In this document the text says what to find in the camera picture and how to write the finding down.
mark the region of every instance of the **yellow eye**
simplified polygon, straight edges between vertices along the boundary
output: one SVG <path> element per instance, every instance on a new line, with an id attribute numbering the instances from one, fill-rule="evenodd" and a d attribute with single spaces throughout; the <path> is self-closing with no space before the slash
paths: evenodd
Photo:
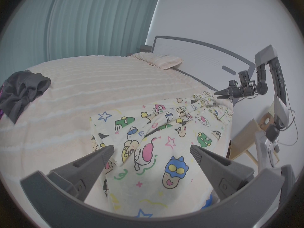
<path id="1" fill-rule="evenodd" d="M 169 170 L 170 171 L 176 171 L 176 166 L 175 165 L 169 165 Z"/>
<path id="2" fill-rule="evenodd" d="M 178 168 L 176 171 L 177 174 L 183 174 L 184 172 L 185 172 L 185 170 L 183 168 Z"/>

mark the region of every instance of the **pink mouth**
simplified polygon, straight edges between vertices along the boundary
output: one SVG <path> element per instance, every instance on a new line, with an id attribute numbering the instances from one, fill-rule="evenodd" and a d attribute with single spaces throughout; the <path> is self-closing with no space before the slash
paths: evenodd
<path id="1" fill-rule="evenodd" d="M 150 142 L 143 148 L 143 160 L 149 162 L 152 159 L 153 144 Z"/>
<path id="2" fill-rule="evenodd" d="M 168 185 L 168 186 L 171 186 L 171 185 L 173 185 L 173 182 L 170 181 L 170 179 L 168 179 L 168 180 L 167 180 L 167 185 Z"/>

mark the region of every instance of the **teal curtain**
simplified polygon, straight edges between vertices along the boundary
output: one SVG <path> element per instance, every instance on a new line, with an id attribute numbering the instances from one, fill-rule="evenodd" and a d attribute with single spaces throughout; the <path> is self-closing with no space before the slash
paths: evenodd
<path id="1" fill-rule="evenodd" d="M 0 35 L 0 82 L 49 60 L 139 51 L 157 1 L 23 0 Z"/>

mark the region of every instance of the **bed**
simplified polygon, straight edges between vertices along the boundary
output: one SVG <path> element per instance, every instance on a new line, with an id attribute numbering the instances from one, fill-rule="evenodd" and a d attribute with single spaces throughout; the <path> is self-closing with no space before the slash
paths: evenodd
<path id="1" fill-rule="evenodd" d="M 208 62 L 212 61 L 210 55 L 208 58 L 197 57 L 198 51 L 202 52 L 203 48 L 210 50 L 210 47 L 184 40 L 178 40 L 181 43 L 172 43 L 177 40 L 175 38 L 167 41 L 157 39 L 156 37 L 153 45 L 154 52 L 175 54 L 183 57 L 184 63 L 177 68 L 161 70 L 132 56 L 84 56 L 49 61 L 29 68 L 33 73 L 40 72 L 51 78 L 52 83 L 41 97 L 28 105 L 15 125 L 7 116 L 2 117 L 0 173 L 15 202 L 37 225 L 48 227 L 29 203 L 20 186 L 20 179 L 36 170 L 46 174 L 51 169 L 91 153 L 91 115 L 101 109 L 142 105 L 147 99 L 152 102 L 172 97 L 173 94 L 183 98 L 194 90 L 203 92 L 208 88 L 223 88 L 220 84 L 217 86 L 222 80 L 212 82 L 213 77 L 206 77 L 197 70 L 199 59 L 201 67 L 208 67 Z M 192 54 L 188 55 L 189 47 L 188 50 L 183 50 L 183 43 L 192 43 L 201 48 L 193 46 Z M 214 50 L 226 54 L 218 48 Z M 248 70 L 252 67 L 248 62 L 233 58 L 230 61 L 237 60 L 241 63 L 236 64 L 237 68 L 234 69 L 228 66 L 232 71 L 240 68 Z M 233 75 L 226 68 L 223 71 L 229 73 L 230 77 Z M 215 153 L 226 155 L 230 133 L 231 124 L 218 142 Z M 95 183 L 85 202 L 107 209 L 107 199 L 99 181 Z"/>

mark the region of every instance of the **blue star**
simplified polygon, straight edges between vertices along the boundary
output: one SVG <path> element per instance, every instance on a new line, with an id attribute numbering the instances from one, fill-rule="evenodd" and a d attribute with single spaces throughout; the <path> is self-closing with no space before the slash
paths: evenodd
<path id="1" fill-rule="evenodd" d="M 136 218 L 151 218 L 153 214 L 145 214 L 141 209 L 138 211 L 138 215 L 135 216 Z"/>
<path id="2" fill-rule="evenodd" d="M 100 118 L 98 120 L 103 119 L 105 122 L 107 121 L 108 117 L 112 116 L 110 114 L 108 114 L 107 112 L 104 112 L 102 114 L 98 114 L 100 116 Z"/>

